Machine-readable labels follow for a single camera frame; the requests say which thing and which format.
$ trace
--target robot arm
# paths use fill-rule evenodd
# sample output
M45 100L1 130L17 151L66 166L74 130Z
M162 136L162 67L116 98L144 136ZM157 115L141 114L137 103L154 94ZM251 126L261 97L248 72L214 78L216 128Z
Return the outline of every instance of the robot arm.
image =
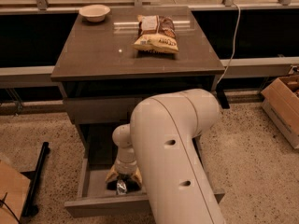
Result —
M157 224L223 224L192 139L219 118L214 96L188 90L150 97L135 108L131 143Z
M135 152L131 143L130 125L121 125L112 134L114 144L118 147L118 155L114 165L107 174L106 182L117 180L117 193L127 192L127 187L122 179L130 178L142 188L142 176L137 167Z

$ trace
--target black metal stand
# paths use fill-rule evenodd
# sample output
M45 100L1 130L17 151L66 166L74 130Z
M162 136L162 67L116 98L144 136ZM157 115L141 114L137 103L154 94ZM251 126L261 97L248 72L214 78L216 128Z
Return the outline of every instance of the black metal stand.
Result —
M224 93L224 90L223 90L223 87L221 84L218 84L217 87L216 87L216 93L217 93L217 98L221 104L221 107L223 109L229 109L230 108L230 105L228 104L228 101L227 101L227 98L226 98L226 95Z
M8 95L10 96L10 98L12 99L12 101L15 103L15 106L17 107L16 114L20 114L23 109L21 97L16 92L16 90L13 88L7 88L6 91L7 91Z
M25 175L29 179L31 179L27 199L26 199L25 205L24 205L24 207L22 209L22 213L21 213L22 217L34 216L38 213L38 207L37 207L37 205L33 205L33 201L34 201L34 198L35 198L37 186L39 184L41 170L42 170L44 161L46 159L46 156L49 153L50 153L49 143L44 142L43 146L40 150L40 154L39 154L39 158L38 158L38 161L37 161L36 169L33 172L22 173L23 175Z

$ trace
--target small bowl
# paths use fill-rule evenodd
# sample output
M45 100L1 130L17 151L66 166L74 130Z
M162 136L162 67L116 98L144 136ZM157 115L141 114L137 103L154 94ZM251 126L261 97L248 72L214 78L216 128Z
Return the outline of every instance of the small bowl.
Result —
M106 14L110 12L110 8L104 5L89 5L82 7L78 13L90 22L100 22L105 19Z

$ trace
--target terrazzo floor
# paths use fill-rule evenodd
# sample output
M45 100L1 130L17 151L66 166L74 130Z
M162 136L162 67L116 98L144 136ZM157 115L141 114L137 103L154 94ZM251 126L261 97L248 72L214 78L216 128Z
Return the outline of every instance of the terrazzo floor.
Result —
M231 104L201 138L206 171L228 224L299 223L299 151L292 149L261 108ZM83 145L61 102L0 106L0 160L18 171L35 169L43 142L50 143L35 203L39 213L24 224L153 224L151 214L72 218L64 202L75 200Z

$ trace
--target chip bag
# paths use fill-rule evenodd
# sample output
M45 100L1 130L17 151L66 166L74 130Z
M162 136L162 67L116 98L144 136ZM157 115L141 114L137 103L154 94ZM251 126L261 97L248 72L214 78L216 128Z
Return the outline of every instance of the chip bag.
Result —
M133 44L138 50L153 53L178 53L175 26L164 16L138 16L139 38Z

